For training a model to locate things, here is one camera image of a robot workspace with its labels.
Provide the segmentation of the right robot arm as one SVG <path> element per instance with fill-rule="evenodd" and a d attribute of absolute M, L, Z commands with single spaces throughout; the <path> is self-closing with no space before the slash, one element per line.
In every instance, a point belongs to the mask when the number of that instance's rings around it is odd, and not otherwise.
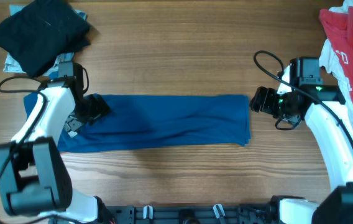
<path fill-rule="evenodd" d="M 331 193 L 321 203 L 300 197 L 272 197 L 268 215 L 275 223 L 353 223 L 353 128 L 337 86 L 300 85 L 279 92 L 261 86 L 251 110 L 286 121 L 302 121 L 315 137 L 326 165 Z"/>

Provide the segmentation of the blue t-shirt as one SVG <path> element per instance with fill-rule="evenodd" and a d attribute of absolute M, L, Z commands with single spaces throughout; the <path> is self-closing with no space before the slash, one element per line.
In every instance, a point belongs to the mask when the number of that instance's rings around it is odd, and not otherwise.
<path fill-rule="evenodd" d="M 245 95 L 104 95 L 110 112 L 75 137 L 66 131 L 60 152 L 101 152 L 165 146 L 229 144 L 250 140 Z"/>

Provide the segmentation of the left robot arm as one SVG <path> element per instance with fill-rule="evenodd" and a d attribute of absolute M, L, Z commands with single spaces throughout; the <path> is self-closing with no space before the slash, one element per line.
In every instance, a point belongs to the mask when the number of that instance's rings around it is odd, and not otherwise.
<path fill-rule="evenodd" d="M 0 144 L 0 198 L 9 216 L 32 217 L 32 223 L 115 223 L 99 197 L 73 189 L 57 149 L 62 131 L 75 136 L 110 108 L 100 95 L 84 97 L 75 77 L 40 82 L 37 102 L 22 129 Z"/>

